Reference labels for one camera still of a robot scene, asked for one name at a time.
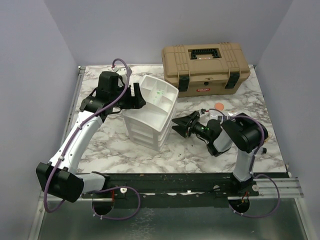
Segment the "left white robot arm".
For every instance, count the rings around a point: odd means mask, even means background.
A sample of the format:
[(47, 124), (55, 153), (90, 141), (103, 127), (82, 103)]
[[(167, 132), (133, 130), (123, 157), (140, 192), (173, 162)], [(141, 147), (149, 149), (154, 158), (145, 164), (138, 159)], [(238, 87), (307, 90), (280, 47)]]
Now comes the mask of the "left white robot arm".
[(82, 100), (76, 122), (62, 146), (48, 163), (36, 167), (45, 194), (73, 203), (84, 193), (94, 192), (101, 198), (110, 193), (107, 175), (76, 172), (90, 140), (114, 108), (141, 109), (146, 105), (139, 84), (129, 84), (130, 76), (130, 71), (103, 71), (99, 75), (98, 86)]

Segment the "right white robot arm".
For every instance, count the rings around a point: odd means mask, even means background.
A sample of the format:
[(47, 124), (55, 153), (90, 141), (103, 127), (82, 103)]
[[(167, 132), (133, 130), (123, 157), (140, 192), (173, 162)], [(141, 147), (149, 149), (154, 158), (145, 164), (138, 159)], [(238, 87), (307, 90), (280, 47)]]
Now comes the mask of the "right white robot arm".
[(232, 172), (235, 180), (229, 189), (240, 196), (248, 189), (247, 182), (253, 178), (253, 167), (257, 153), (269, 137), (268, 130), (259, 121), (240, 113), (224, 121), (210, 119), (206, 125), (200, 123), (200, 113), (172, 119), (172, 129), (183, 138), (191, 135), (204, 142), (210, 155), (218, 157), (226, 153), (232, 145), (237, 147), (235, 168)]

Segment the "white plastic drawer organizer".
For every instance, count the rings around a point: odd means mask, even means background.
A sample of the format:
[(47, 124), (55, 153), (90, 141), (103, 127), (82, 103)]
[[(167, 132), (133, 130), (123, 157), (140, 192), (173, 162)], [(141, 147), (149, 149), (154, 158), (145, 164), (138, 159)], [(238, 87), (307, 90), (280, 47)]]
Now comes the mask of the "white plastic drawer organizer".
[(122, 113), (128, 136), (132, 142), (159, 152), (176, 115), (179, 90), (151, 75), (144, 75), (139, 87), (146, 105)]

